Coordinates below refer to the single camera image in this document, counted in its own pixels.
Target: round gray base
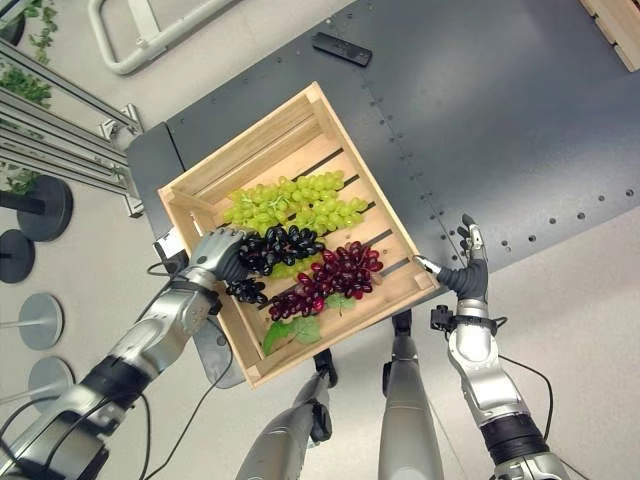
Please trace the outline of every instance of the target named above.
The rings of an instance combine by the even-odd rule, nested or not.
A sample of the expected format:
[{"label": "round gray base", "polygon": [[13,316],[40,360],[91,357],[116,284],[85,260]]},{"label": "round gray base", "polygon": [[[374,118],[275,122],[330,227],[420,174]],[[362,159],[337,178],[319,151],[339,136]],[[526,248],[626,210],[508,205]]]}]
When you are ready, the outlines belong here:
[{"label": "round gray base", "polygon": [[[29,374],[29,390],[33,391],[32,400],[62,395],[74,383],[75,376],[71,367],[58,357],[41,358],[31,368]],[[51,402],[39,402],[35,407],[43,412]]]},{"label": "round gray base", "polygon": [[62,308],[48,293],[35,293],[27,298],[20,308],[19,323],[42,322],[35,325],[21,325],[20,336],[32,350],[46,350],[53,347],[64,328]]}]

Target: dark purple grapes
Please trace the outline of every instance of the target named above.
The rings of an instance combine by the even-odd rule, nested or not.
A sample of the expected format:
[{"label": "dark purple grapes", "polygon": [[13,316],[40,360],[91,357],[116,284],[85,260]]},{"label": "dark purple grapes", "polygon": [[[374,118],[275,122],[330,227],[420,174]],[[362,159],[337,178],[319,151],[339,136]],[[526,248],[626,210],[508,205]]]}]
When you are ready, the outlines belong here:
[{"label": "dark purple grapes", "polygon": [[264,290],[263,282],[256,282],[253,278],[231,282],[227,286],[227,295],[233,295],[239,302],[258,303],[264,305],[269,301],[267,296],[261,292]]},{"label": "dark purple grapes", "polygon": [[296,260],[315,255],[324,250],[324,244],[317,242],[316,232],[296,225],[285,230],[283,227],[269,227],[261,237],[257,233],[249,235],[240,246],[238,257],[242,265],[251,273],[271,275],[273,266],[285,263],[288,266]]}]

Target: wooden crate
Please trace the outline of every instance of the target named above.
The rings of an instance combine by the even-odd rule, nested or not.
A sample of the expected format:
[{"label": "wooden crate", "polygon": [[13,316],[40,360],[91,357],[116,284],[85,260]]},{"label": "wooden crate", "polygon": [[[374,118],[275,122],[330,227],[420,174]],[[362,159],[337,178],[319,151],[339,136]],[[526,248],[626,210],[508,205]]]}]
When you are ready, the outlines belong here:
[{"label": "wooden crate", "polygon": [[629,71],[640,69],[640,2],[580,0]]},{"label": "wooden crate", "polygon": [[[325,348],[353,335],[433,291],[434,278],[411,261],[416,247],[400,223],[317,83],[183,173],[159,193],[185,248],[191,254],[200,234],[224,224],[226,197],[238,188],[277,182],[281,175],[342,170],[345,187],[339,197],[369,202],[364,221],[325,236],[328,248],[347,241],[368,242],[384,263],[382,285],[366,294],[355,308],[325,309],[317,316],[322,339],[313,345],[281,341],[269,356],[261,342],[271,325],[267,312],[240,304],[219,292],[219,320],[248,383],[255,387]],[[270,297],[295,284],[293,279],[267,279]]]}]

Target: red grapes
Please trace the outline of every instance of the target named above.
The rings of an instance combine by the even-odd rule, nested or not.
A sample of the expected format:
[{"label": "red grapes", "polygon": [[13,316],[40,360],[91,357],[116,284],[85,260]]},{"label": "red grapes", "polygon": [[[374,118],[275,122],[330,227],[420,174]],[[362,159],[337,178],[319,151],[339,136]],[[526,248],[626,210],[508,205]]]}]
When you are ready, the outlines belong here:
[{"label": "red grapes", "polygon": [[320,313],[324,299],[333,293],[360,300],[373,290],[372,274],[376,275],[383,267],[379,257],[379,252],[360,242],[347,243],[335,252],[323,250],[324,263],[311,264],[311,277],[298,274],[298,283],[293,289],[272,298],[271,319],[275,322],[292,315],[306,317]]}]

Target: robotic hand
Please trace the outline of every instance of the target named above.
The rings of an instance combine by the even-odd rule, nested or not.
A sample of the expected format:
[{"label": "robotic hand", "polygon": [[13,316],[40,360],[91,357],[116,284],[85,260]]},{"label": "robotic hand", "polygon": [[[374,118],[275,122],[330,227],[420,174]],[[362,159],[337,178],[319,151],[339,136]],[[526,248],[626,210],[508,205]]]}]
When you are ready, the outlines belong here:
[{"label": "robotic hand", "polygon": [[221,304],[215,288],[247,272],[238,262],[247,232],[207,233],[189,265],[159,292],[107,357],[71,387],[0,453],[0,479],[92,480],[108,458],[111,435],[153,379],[181,355]]},{"label": "robotic hand", "polygon": [[469,262],[450,270],[416,255],[414,260],[458,295],[456,314],[439,305],[431,328],[449,335],[449,361],[461,377],[462,392],[496,465],[498,480],[568,480],[549,451],[513,380],[500,365],[497,323],[489,319],[487,254],[478,225],[463,215],[458,227]]}]

